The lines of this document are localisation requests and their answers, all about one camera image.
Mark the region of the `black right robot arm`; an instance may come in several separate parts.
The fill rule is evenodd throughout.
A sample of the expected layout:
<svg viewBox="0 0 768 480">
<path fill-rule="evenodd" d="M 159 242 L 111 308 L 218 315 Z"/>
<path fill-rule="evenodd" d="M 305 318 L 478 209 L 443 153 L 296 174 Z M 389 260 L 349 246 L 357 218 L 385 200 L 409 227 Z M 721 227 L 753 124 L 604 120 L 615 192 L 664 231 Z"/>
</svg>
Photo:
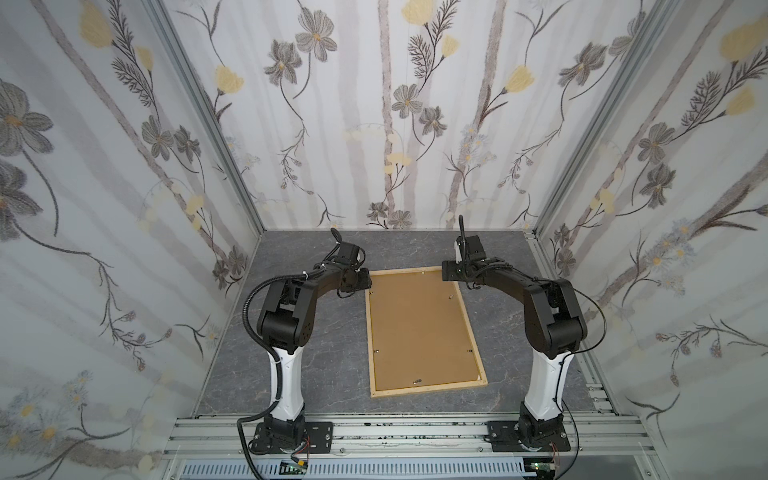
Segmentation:
<svg viewBox="0 0 768 480">
<path fill-rule="evenodd" d="M 532 373 L 517 422 L 527 444 L 559 436 L 563 430 L 563 391 L 567 371 L 588 329 L 576 290 L 565 279 L 527 274 L 511 263 L 486 255 L 480 238 L 459 221 L 456 258 L 442 262 L 442 279 L 487 286 L 523 305 L 525 335 L 533 354 Z"/>
</svg>

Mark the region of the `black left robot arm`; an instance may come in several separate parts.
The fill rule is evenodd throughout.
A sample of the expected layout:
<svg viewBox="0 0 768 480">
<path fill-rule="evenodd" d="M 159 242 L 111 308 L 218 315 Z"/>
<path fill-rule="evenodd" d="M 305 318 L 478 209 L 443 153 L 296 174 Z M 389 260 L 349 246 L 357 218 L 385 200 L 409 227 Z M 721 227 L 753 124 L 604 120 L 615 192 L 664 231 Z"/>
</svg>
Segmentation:
<svg viewBox="0 0 768 480">
<path fill-rule="evenodd" d="M 272 410 L 265 422 L 274 430 L 299 435 L 304 428 L 301 391 L 303 349 L 314 330 L 318 300 L 329 292 L 342 299 L 371 288 L 365 250 L 338 240 L 312 270 L 273 277 L 249 295 L 266 289 L 257 324 L 249 334 L 270 356 Z"/>
</svg>

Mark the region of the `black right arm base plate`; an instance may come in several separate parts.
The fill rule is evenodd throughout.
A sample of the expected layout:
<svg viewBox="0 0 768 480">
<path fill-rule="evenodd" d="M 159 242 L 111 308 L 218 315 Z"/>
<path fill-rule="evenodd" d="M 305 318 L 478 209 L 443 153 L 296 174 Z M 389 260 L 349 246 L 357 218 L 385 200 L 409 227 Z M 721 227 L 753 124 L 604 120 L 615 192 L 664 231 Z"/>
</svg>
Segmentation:
<svg viewBox="0 0 768 480">
<path fill-rule="evenodd" d="M 492 450 L 518 453 L 570 452 L 569 438 L 562 417 L 547 421 L 523 418 L 519 421 L 489 421 L 485 440 Z"/>
</svg>

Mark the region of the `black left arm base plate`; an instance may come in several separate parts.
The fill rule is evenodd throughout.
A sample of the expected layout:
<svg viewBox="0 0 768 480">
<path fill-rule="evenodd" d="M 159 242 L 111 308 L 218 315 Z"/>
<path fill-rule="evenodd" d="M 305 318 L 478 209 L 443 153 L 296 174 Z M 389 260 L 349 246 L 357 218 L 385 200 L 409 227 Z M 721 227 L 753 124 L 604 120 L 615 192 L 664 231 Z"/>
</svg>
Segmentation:
<svg viewBox="0 0 768 480">
<path fill-rule="evenodd" d="M 267 419 L 256 426 L 248 442 L 252 454 L 328 454 L 333 440 L 332 422 L 282 421 Z"/>
</svg>

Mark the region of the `aluminium corner post left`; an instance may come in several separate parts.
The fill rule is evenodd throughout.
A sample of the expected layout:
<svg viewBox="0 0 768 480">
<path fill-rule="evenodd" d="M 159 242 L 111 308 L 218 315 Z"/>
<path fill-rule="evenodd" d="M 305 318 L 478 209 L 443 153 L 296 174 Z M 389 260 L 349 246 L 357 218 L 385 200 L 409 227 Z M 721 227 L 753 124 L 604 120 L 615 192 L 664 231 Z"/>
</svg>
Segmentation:
<svg viewBox="0 0 768 480">
<path fill-rule="evenodd" d="M 217 158 L 232 185 L 235 195 L 245 212 L 251 230 L 258 237 L 261 237 L 266 231 L 265 226 L 252 202 L 242 175 L 239 173 L 238 165 L 231 154 L 229 147 L 226 145 L 219 120 L 214 112 L 213 104 L 208 101 L 199 75 L 196 73 L 196 69 L 190 62 L 183 43 L 172 23 L 168 10 L 162 1 L 144 0 L 142 1 L 142 5 L 150 18 L 162 46 L 171 59 L 176 75 L 179 78 L 196 115 L 201 121 L 206 134 L 213 143 L 214 152 L 216 153 Z"/>
</svg>

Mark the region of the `aluminium corner post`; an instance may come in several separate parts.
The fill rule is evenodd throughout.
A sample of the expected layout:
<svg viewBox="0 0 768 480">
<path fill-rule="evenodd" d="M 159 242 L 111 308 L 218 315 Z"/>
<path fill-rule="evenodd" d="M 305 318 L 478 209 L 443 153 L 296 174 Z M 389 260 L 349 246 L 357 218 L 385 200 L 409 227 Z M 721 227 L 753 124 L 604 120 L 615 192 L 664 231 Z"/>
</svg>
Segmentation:
<svg viewBox="0 0 768 480">
<path fill-rule="evenodd" d="M 680 1 L 656 1 L 648 12 L 646 20 L 638 29 L 635 39 L 621 62 L 617 74 L 598 104 L 594 115 L 576 144 L 557 183 L 541 211 L 532 233 L 540 239 L 554 223 L 569 191 L 574 187 L 580 171 L 586 164 L 596 142 L 602 137 L 612 117 L 619 109 L 644 63 L 652 55 L 655 44 L 664 33 L 667 24 L 674 17 Z"/>
<path fill-rule="evenodd" d="M 206 134 L 213 143 L 214 152 L 216 153 L 217 158 L 232 185 L 235 195 L 245 212 L 251 230 L 258 237 L 261 237 L 266 231 L 265 226 L 252 202 L 242 175 L 239 173 L 238 165 L 231 154 L 229 147 L 226 145 L 219 120 L 214 112 L 213 104 L 208 101 L 199 75 L 196 73 L 196 69 L 190 62 L 183 43 L 172 23 L 168 10 L 162 1 L 144 0 L 142 1 L 142 5 L 150 18 L 162 46 L 171 59 L 176 75 L 179 78 L 196 115 L 201 121 Z"/>
</svg>

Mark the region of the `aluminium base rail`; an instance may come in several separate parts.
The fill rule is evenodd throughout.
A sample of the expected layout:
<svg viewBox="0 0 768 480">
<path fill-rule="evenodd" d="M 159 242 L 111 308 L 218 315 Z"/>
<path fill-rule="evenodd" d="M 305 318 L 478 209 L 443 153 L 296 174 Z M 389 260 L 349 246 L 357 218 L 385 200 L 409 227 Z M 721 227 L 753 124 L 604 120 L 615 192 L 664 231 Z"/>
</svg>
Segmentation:
<svg viewBox="0 0 768 480">
<path fill-rule="evenodd" d="M 310 415 L 308 422 L 332 422 L 328 454 L 256 455 L 248 450 L 257 425 L 238 436 L 232 416 L 176 422 L 155 479 L 252 479 L 254 463 L 287 460 L 301 468 L 334 458 L 521 458 L 534 478 L 666 479 L 668 473 L 641 421 L 632 416 L 576 413 L 565 419 L 572 450 L 552 453 L 494 452 L 485 440 L 489 421 L 513 421 L 513 414 L 339 414 Z"/>
</svg>

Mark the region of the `aluminium corner post right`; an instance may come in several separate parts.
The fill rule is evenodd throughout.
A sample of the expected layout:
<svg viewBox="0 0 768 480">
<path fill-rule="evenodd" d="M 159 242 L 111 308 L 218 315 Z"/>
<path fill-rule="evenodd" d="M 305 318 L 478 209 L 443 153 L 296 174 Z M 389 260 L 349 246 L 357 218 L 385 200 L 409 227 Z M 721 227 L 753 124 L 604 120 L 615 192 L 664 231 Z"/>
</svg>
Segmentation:
<svg viewBox="0 0 768 480">
<path fill-rule="evenodd" d="M 674 17 L 680 1 L 656 1 L 648 12 L 646 20 L 638 29 L 635 39 L 621 62 L 617 74 L 598 104 L 594 115 L 576 144 L 557 183 L 541 211 L 532 233 L 540 239 L 554 223 L 569 191 L 574 187 L 580 171 L 586 164 L 596 142 L 602 137 L 612 117 L 619 109 L 644 63 L 652 55 L 655 44 L 664 33 L 667 24 Z"/>
</svg>

